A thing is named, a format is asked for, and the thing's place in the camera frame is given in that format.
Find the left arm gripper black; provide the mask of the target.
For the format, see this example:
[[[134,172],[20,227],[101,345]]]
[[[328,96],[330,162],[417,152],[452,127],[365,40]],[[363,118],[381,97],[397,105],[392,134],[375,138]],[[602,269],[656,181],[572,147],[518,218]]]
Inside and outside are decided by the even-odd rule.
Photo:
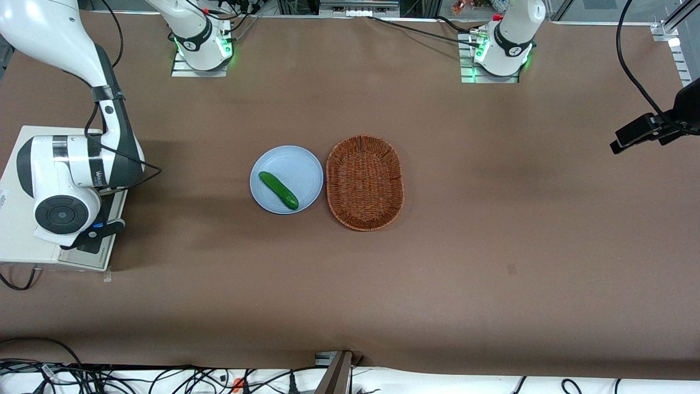
[[[658,139],[665,146],[684,135],[698,135],[699,127],[699,78],[678,91],[675,96],[675,122],[677,125],[663,125],[658,134],[658,125],[651,113],[640,115],[615,132],[615,140],[610,143],[613,154],[647,141]]]

